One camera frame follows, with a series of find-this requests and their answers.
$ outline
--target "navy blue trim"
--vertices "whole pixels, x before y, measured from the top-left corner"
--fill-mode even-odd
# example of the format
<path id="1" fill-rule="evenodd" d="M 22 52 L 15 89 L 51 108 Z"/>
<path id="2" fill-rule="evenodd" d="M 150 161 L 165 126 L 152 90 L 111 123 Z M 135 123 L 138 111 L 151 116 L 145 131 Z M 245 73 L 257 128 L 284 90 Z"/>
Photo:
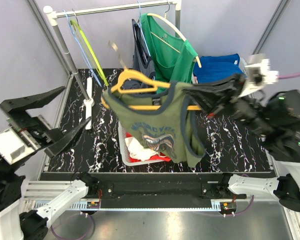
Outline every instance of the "navy blue trim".
<path id="1" fill-rule="evenodd" d="M 119 104 L 120 106 L 124 107 L 125 109 L 127 109 L 128 111 L 134 112 L 136 114 L 141 114 L 141 115 L 157 115 L 157 114 L 161 114 L 163 113 L 167 107 L 169 107 L 169 105 L 171 104 L 171 102 L 174 99 L 175 96 L 175 88 L 176 88 L 176 84 L 177 81 L 172 81 L 170 83 L 170 87 L 167 88 L 165 91 L 160 92 L 158 94 L 138 94 L 138 95 L 134 95 L 133 97 L 138 99 L 138 98 L 161 98 L 163 96 L 167 96 L 166 100 L 164 101 L 164 103 L 161 105 L 161 107 L 159 107 L 158 110 L 152 110 L 152 111 L 146 111 L 146 110 L 134 110 L 132 108 L 130 108 L 127 104 L 125 104 L 124 102 L 122 102 L 120 99 L 116 98 L 112 92 L 111 92 L 111 88 L 108 88 L 108 94 L 109 97 L 114 100 L 117 104 Z"/>
<path id="2" fill-rule="evenodd" d="M 183 104 L 182 104 L 182 107 L 181 107 L 181 116 L 186 116 L 187 115 L 187 108 L 190 104 L 190 98 L 188 96 L 185 96 L 184 98 L 184 101 L 183 101 Z M 204 145 L 202 144 L 202 142 L 199 140 L 199 137 L 198 137 L 198 134 L 197 134 L 197 128 L 196 128 L 196 123 L 195 123 L 195 118 L 194 118 L 194 113 L 195 111 L 191 111 L 191 125 L 192 125 L 192 128 L 193 128 L 193 132 L 194 132 L 194 137 L 198 140 L 198 142 L 201 144 L 201 147 L 204 151 L 204 153 L 202 155 L 197 155 L 194 150 L 191 148 L 190 146 L 190 141 L 187 139 L 187 135 L 186 135 L 186 120 L 187 118 L 186 117 L 181 117 L 181 121 L 180 121 L 180 127 L 181 127 L 181 134 L 183 136 L 183 140 L 184 140 L 184 143 L 187 147 L 187 149 L 189 150 L 189 152 L 196 158 L 203 158 L 205 155 L 206 155 L 206 150 L 205 150 L 205 147 Z"/>

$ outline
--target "metallic floor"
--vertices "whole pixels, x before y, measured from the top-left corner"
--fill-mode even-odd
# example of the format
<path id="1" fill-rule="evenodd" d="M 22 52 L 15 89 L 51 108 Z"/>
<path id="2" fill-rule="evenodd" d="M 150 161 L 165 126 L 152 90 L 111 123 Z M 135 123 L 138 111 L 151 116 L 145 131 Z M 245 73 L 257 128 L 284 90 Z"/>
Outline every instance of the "metallic floor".
<path id="1" fill-rule="evenodd" d="M 248 205 L 238 203 L 240 212 Z M 82 236 L 89 220 L 66 211 L 53 226 L 62 238 Z M 292 240 L 283 208 L 277 202 L 255 202 L 245 214 L 223 218 L 216 212 L 99 211 L 94 232 L 85 240 Z M 55 240 L 49 231 L 46 240 Z"/>

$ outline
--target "black marble surface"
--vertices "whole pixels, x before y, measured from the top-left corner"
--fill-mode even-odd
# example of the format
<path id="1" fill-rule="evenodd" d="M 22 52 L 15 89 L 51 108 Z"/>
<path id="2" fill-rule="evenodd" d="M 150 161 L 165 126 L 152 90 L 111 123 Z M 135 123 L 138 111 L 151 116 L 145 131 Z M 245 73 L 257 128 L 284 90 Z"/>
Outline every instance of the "black marble surface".
<path id="1" fill-rule="evenodd" d="M 111 86 L 116 84 L 121 69 L 104 69 Z M 81 69 L 84 83 L 89 70 Z M 208 119 L 196 111 L 198 133 L 207 154 L 196 165 L 158 162 L 140 166 L 126 166 L 122 162 L 118 138 L 118 119 L 103 107 L 100 101 L 102 88 L 93 83 L 92 129 L 86 131 L 79 144 L 69 152 L 50 160 L 48 172 L 87 171 L 94 173 L 187 173 L 187 172 L 269 172 L 270 166 L 259 139 L 244 126 L 226 116 Z M 65 104 L 61 129 L 65 132 L 78 125 L 85 117 L 84 97 L 75 80 L 72 81 Z"/>

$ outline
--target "green tank top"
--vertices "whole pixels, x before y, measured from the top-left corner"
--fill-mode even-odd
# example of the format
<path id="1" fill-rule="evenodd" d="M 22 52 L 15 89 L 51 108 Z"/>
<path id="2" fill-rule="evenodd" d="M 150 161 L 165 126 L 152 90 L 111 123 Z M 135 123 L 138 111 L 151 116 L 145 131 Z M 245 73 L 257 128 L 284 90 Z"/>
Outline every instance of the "green tank top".
<path id="1" fill-rule="evenodd" d="M 122 127 L 139 143 L 194 168 L 206 151 L 195 129 L 195 112 L 188 111 L 191 100 L 183 93 L 191 84 L 171 82 L 170 88 L 157 94 L 111 93 L 102 96 L 117 115 Z M 161 105 L 158 110 L 134 110 L 129 105 Z"/>
<path id="2" fill-rule="evenodd" d="M 188 40 L 183 41 L 181 38 L 167 33 L 153 16 L 143 14 L 140 22 L 146 44 L 154 61 L 155 79 L 167 83 L 170 81 L 191 83 L 195 66 L 194 59 L 198 54 Z M 157 93 L 162 91 L 164 88 L 159 88 Z"/>

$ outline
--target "blue cloth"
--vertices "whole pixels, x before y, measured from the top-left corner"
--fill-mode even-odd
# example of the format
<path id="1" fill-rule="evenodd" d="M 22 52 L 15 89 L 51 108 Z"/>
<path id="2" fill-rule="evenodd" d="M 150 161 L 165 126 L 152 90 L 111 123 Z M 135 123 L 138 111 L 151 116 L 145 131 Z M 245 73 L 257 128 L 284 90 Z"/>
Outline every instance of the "blue cloth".
<path id="1" fill-rule="evenodd" d="M 202 68 L 196 62 L 193 74 L 199 84 L 211 83 L 230 77 L 232 74 L 242 74 L 239 68 L 240 57 L 238 54 L 227 56 L 202 56 Z"/>

